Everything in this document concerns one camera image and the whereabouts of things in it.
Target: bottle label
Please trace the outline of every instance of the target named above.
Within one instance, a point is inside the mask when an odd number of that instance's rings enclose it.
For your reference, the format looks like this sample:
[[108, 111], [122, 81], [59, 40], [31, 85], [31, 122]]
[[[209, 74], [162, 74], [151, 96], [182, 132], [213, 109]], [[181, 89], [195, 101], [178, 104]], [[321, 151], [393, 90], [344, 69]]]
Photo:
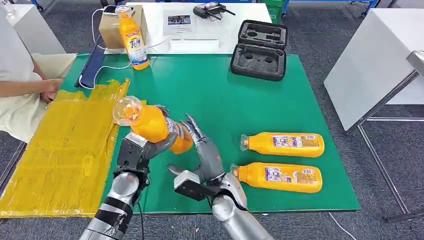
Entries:
[[319, 147], [320, 142], [314, 135], [305, 136], [289, 136], [274, 135], [272, 136], [274, 147], [279, 148], [301, 148], [301, 147]]
[[181, 138], [184, 137], [183, 126], [181, 126], [180, 124], [176, 123], [174, 120], [170, 119], [169, 117], [165, 117], [165, 120], [166, 120], [166, 125], [168, 127], [168, 132], [170, 132], [170, 133], [176, 133]]
[[286, 182], [291, 184], [292, 178], [286, 173], [282, 173], [281, 168], [266, 166], [265, 167], [265, 179], [268, 182]]
[[132, 65], [137, 66], [147, 62], [147, 54], [142, 46], [140, 31], [137, 30], [125, 36], [127, 37], [126, 51]]
[[314, 184], [317, 181], [317, 175], [313, 169], [305, 168], [301, 172], [293, 172], [294, 181], [298, 184]]

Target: white cable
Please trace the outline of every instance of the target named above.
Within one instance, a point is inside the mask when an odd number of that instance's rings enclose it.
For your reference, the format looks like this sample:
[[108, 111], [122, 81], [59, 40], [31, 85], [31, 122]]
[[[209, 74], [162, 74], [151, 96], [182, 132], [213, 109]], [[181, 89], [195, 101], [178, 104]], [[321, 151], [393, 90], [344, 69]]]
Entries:
[[[98, 11], [104, 11], [104, 10], [105, 10], [104, 8], [96, 9], [96, 10], [92, 13], [92, 15], [91, 15], [91, 33], [92, 33], [92, 38], [93, 38], [93, 43], [94, 43], [94, 44], [96, 44], [96, 37], [95, 37], [95, 35], [94, 35], [94, 14], [95, 14], [96, 12], [98, 12]], [[166, 41], [168, 41], [168, 40], [169, 40], [168, 38], [165, 38], [163, 41], [161, 41], [161, 42], [159, 42], [159, 43], [157, 43], [157, 44], [154, 44], [154, 45], [150, 45], [150, 46], [145, 47], [145, 49], [149, 49], [149, 48], [156, 47], [156, 46], [158, 46], [158, 45], [160, 45], [160, 44], [163, 44], [164, 42], [166, 42]], [[121, 54], [121, 53], [122, 53], [122, 52], [111, 51], [110, 49], [107, 49], [107, 48], [102, 47], [102, 46], [100, 46], [100, 45], [97, 45], [97, 47], [99, 47], [99, 48], [101, 48], [101, 49], [103, 49], [103, 50], [109, 51], [109, 52], [111, 52], [111, 53], [115, 53], [115, 54]], [[121, 70], [121, 69], [126, 69], [126, 68], [130, 67], [130, 65], [131, 65], [131, 62], [129, 62], [129, 63], [128, 63], [128, 65], [126, 65], [126, 66], [124, 66], [124, 67], [101, 66], [101, 67], [97, 70], [97, 72], [95, 73], [95, 75], [94, 75], [94, 78], [93, 78], [93, 85], [94, 85], [94, 87], [87, 87], [87, 86], [82, 85], [82, 84], [81, 84], [81, 78], [82, 78], [82, 75], [80, 75], [80, 76], [79, 76], [79, 79], [78, 79], [79, 85], [80, 85], [81, 87], [85, 88], [85, 89], [93, 90], [93, 89], [96, 87], [96, 78], [97, 78], [97, 75], [99, 74], [100, 70], [102, 70], [103, 68]]]
[[348, 232], [346, 229], [344, 229], [342, 226], [340, 226], [339, 222], [333, 217], [333, 215], [329, 212], [330, 217], [334, 220], [334, 222], [337, 224], [341, 230], [343, 230], [345, 233], [347, 233], [353, 240], [357, 240], [350, 232]]
[[102, 70], [103, 68], [121, 70], [121, 69], [127, 69], [128, 67], [130, 67], [130, 65], [131, 65], [131, 62], [129, 62], [129, 63], [128, 63], [128, 65], [126, 65], [126, 66], [124, 66], [124, 67], [101, 66], [101, 67], [97, 70], [97, 72], [95, 73], [95, 75], [94, 75], [94, 78], [93, 78], [93, 85], [94, 85], [94, 87], [87, 87], [87, 86], [82, 85], [82, 84], [81, 84], [81, 78], [82, 78], [82, 75], [81, 75], [81, 76], [79, 77], [79, 79], [78, 79], [79, 85], [80, 85], [81, 87], [85, 88], [85, 89], [93, 90], [93, 89], [96, 87], [96, 78], [97, 78], [97, 75], [99, 74], [100, 70]]

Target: plastic bottle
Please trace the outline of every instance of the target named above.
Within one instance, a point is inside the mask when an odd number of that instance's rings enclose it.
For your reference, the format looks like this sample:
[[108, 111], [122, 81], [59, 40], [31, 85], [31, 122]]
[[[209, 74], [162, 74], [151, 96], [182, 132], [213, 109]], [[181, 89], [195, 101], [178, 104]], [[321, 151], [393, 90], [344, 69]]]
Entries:
[[323, 178], [314, 166], [253, 162], [231, 166], [239, 181], [256, 188], [316, 193], [323, 187]]
[[166, 139], [170, 132], [177, 133], [175, 143], [169, 148], [175, 154], [188, 151], [193, 144], [183, 126], [164, 116], [159, 107], [147, 105], [146, 101], [140, 101], [135, 96], [119, 100], [113, 108], [113, 118], [121, 126], [131, 126], [134, 133], [152, 143]]
[[119, 33], [128, 54], [129, 61], [135, 70], [149, 66], [145, 46], [142, 45], [142, 34], [132, 17], [132, 10], [126, 5], [118, 6], [115, 13], [119, 16]]
[[316, 133], [261, 132], [241, 135], [240, 149], [260, 154], [316, 158], [324, 152], [324, 139]]

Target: yellow plastic bag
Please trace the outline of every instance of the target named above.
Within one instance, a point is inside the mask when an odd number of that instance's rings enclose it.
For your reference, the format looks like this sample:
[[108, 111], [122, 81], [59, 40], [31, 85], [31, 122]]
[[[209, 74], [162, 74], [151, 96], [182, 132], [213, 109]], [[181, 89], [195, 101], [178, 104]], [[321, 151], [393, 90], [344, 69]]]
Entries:
[[127, 93], [110, 80], [82, 91], [60, 90], [0, 199], [0, 217], [92, 217], [100, 204], [119, 126], [115, 103]]

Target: green table mat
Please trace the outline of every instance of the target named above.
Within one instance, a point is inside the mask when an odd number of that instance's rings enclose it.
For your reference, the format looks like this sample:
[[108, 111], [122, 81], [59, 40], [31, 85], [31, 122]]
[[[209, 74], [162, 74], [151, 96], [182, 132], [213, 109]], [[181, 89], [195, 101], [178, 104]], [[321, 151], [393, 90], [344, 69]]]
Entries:
[[[77, 57], [62, 89], [77, 90], [75, 80], [87, 58], [87, 55]], [[232, 163], [242, 166], [252, 162], [310, 165], [321, 170], [323, 186], [317, 193], [255, 188], [242, 183], [252, 212], [359, 210], [360, 205], [299, 57], [287, 56], [286, 75], [280, 82], [235, 75], [230, 72], [230, 60], [231, 56], [226, 54], [152, 54], [149, 68], [141, 71], [104, 68], [96, 83], [105, 84], [110, 79], [123, 82], [128, 78], [129, 96], [147, 100], [148, 104], [166, 106], [170, 117], [176, 121], [185, 119], [184, 113], [190, 113], [215, 142], [226, 171]], [[103, 61], [104, 66], [126, 64], [125, 54], [110, 54]], [[129, 130], [129, 127], [119, 129], [103, 197], [111, 187], [121, 141]], [[251, 136], [260, 132], [318, 133], [324, 138], [325, 151], [317, 158], [240, 151], [241, 134]], [[174, 177], [167, 170], [168, 163], [193, 169], [199, 164], [196, 149], [192, 147], [183, 154], [168, 150], [150, 161], [151, 185], [143, 191], [140, 200], [143, 212], [210, 213], [206, 200], [198, 202], [174, 192]]]

